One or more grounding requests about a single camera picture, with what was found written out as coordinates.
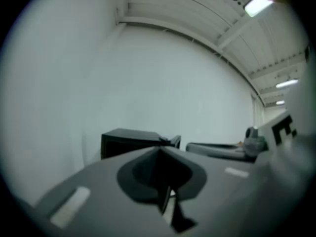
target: white wall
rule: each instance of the white wall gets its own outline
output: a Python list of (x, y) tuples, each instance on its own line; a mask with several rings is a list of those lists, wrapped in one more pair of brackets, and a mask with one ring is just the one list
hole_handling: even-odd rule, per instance
[(1, 60), (1, 162), (31, 204), (83, 167), (83, 91), (115, 26), (113, 0), (35, 0)]
[(253, 125), (248, 85), (205, 48), (169, 32), (128, 26), (101, 52), (87, 82), (86, 152), (117, 127), (182, 136), (188, 142), (237, 143)]
[(285, 107), (270, 107), (265, 109), (265, 123), (273, 120), (286, 111)]

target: ceiling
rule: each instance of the ceiling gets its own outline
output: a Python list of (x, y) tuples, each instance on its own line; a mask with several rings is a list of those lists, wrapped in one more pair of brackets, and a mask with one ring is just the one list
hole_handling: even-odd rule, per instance
[(274, 3), (250, 18), (248, 1), (118, 0), (117, 13), (119, 22), (157, 25), (207, 45), (271, 107), (287, 91), (275, 85), (301, 76), (308, 37), (290, 6)]

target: fluorescent light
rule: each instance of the fluorescent light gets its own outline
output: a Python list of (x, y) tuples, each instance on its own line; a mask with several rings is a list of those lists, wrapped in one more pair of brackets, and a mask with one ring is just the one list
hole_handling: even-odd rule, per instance
[(284, 100), (280, 100), (280, 101), (277, 101), (277, 102), (276, 102), (277, 105), (283, 105), (284, 103), (285, 103)]
[(277, 88), (283, 88), (283, 87), (286, 87), (286, 86), (289, 86), (289, 85), (292, 85), (292, 84), (296, 84), (298, 82), (297, 79), (292, 79), (292, 80), (288, 80), (288, 81), (284, 81), (284, 82), (281, 82), (281, 83), (278, 83), (276, 85)]
[(260, 11), (267, 8), (273, 1), (269, 0), (251, 0), (246, 6), (245, 11), (250, 17), (254, 17)]

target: ceiling light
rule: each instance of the ceiling light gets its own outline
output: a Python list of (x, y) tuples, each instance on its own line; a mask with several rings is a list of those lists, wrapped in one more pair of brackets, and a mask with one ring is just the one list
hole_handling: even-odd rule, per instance
[(260, 11), (267, 8), (273, 1), (269, 0), (251, 0), (246, 6), (245, 11), (250, 17), (254, 17)]
[(277, 101), (277, 102), (276, 102), (277, 105), (283, 105), (284, 103), (285, 103), (284, 100), (280, 100), (280, 101)]
[(292, 84), (296, 84), (298, 82), (297, 79), (292, 79), (292, 80), (288, 80), (288, 81), (284, 81), (284, 82), (281, 82), (281, 83), (278, 83), (276, 85), (277, 88), (283, 88), (283, 87), (286, 87), (286, 86), (289, 86), (289, 85), (292, 85)]

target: white ceiling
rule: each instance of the white ceiling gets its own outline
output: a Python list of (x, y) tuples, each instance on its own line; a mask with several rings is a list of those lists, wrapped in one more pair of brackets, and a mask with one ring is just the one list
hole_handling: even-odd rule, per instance
[(301, 76), (308, 37), (288, 5), (274, 3), (250, 18), (243, 9), (248, 1), (119, 0), (118, 21), (158, 25), (202, 42), (233, 64), (267, 107), (273, 106), (286, 92), (275, 85)]

